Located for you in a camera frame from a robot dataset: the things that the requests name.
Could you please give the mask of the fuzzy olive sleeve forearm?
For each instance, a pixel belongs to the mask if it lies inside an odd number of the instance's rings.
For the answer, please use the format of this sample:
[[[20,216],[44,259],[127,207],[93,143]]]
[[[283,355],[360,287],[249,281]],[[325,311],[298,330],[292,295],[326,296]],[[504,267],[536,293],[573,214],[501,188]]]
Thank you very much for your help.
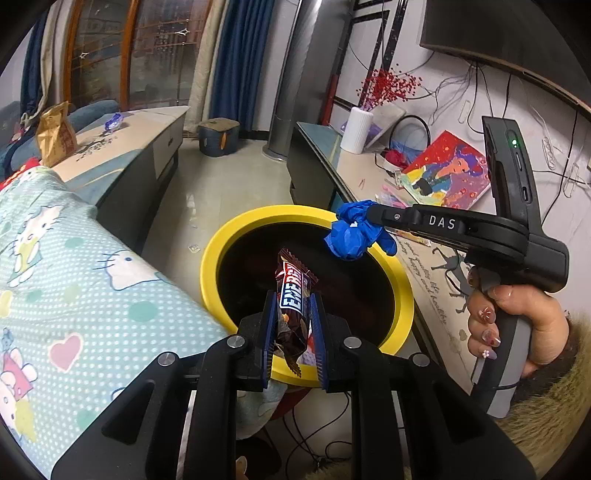
[[[538,479],[554,467],[590,411],[590,319],[568,318],[570,333],[561,354],[523,379],[509,414],[497,424],[530,461]]]

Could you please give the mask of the right hand with painted nails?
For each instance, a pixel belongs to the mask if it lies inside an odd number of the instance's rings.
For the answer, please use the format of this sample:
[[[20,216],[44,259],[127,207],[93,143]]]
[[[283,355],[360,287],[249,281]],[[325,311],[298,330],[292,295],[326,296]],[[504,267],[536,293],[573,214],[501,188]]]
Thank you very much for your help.
[[[498,285],[483,290],[475,268],[469,272],[468,283],[473,288],[467,301],[468,350],[473,356],[488,359],[497,356],[496,349],[502,344],[498,327],[502,312],[530,321],[531,341],[522,372],[524,378],[549,365],[564,350],[570,326],[554,297],[531,285]]]

